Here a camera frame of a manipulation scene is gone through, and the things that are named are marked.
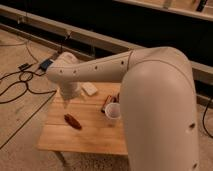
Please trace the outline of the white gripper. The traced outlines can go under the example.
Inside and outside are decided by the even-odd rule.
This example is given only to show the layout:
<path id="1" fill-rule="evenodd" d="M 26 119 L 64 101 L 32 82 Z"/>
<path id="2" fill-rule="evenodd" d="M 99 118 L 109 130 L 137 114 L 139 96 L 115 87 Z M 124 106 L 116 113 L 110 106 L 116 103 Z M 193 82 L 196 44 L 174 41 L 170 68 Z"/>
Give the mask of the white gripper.
<path id="1" fill-rule="evenodd" d="M 81 89 L 77 82 L 62 84 L 59 86 L 60 95 L 64 100 L 70 100 L 80 95 Z"/>

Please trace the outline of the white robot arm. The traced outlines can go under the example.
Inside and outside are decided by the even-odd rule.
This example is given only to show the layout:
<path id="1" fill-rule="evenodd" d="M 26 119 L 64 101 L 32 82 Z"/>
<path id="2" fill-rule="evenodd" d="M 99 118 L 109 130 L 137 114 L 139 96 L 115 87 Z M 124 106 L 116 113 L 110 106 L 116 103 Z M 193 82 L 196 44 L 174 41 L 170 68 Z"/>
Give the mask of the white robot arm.
<path id="1" fill-rule="evenodd" d="M 192 67 L 173 47 L 142 48 L 79 63 L 63 53 L 47 69 L 64 98 L 79 82 L 119 82 L 131 171 L 199 171 Z"/>

